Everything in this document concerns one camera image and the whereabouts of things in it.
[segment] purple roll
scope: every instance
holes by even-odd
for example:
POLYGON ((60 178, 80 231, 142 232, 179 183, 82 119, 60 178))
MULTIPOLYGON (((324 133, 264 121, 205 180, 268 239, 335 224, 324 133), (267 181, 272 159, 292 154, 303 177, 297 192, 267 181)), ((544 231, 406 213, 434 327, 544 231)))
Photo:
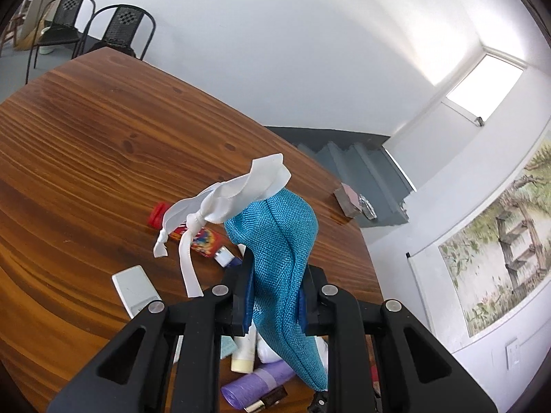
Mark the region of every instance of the purple roll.
POLYGON ((221 388, 222 395, 235 409, 242 410, 254 404, 274 388, 283 385, 295 375, 285 360, 260 365, 251 374, 246 374, 236 381, 221 388))

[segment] screw head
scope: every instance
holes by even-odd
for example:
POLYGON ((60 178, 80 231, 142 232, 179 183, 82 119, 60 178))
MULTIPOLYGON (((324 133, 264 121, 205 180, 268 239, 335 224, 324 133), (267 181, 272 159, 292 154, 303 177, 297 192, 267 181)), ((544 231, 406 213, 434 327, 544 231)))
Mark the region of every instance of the screw head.
POLYGON ((321 288, 321 293, 327 295, 328 297, 337 295, 338 291, 339 289, 337 288, 337 286, 333 286, 332 284, 326 284, 321 288))
POLYGON ((162 301, 154 301, 148 306, 147 309, 152 314, 158 314, 159 312, 162 312, 165 309, 165 303, 163 303, 162 301))
POLYGON ((399 312, 402 309, 402 304, 395 299, 390 299, 385 303, 385 307, 391 312, 399 312))
POLYGON ((218 286, 214 286, 212 288, 212 293, 216 295, 217 297, 221 297, 226 295, 230 289, 228 289, 227 286, 224 286, 223 284, 219 284, 218 286))

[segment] blue fabric bag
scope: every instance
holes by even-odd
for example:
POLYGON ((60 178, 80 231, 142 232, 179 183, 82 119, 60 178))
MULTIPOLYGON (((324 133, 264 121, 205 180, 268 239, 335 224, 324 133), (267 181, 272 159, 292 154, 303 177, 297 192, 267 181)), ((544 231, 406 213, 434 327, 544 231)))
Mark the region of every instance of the blue fabric bag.
POLYGON ((254 255, 253 320, 266 343, 316 391, 327 390, 313 337, 298 324, 298 296, 318 234, 312 208, 287 189, 224 222, 228 237, 254 255))

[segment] wooden table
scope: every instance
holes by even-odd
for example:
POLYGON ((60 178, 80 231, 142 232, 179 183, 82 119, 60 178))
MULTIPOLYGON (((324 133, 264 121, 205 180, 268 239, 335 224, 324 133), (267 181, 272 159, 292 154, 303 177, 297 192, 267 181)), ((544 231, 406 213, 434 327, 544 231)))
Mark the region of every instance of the wooden table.
MULTIPOLYGON (((310 263, 358 298, 381 302, 360 230, 332 195, 337 179, 177 78, 104 48, 0 105, 0 358, 38 411, 128 322, 112 274, 139 264, 163 300, 185 298, 177 245, 153 258, 153 206, 276 152, 293 175, 287 187, 318 217, 310 263)), ((194 264, 203 288, 220 281, 216 262, 194 254, 194 264)), ((222 361, 221 382, 236 377, 222 361)), ((286 388, 273 413, 305 411, 311 390, 298 378, 286 388)), ((233 411, 223 398, 220 408, 233 411)))

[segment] power outlet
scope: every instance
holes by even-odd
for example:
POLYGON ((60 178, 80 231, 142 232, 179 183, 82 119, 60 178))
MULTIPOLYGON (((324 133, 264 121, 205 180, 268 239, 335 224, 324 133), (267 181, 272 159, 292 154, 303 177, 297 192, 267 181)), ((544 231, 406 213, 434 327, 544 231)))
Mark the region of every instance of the power outlet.
POLYGON ((519 368, 520 366, 520 343, 514 339, 511 343, 505 346, 507 353, 507 369, 509 371, 519 368))

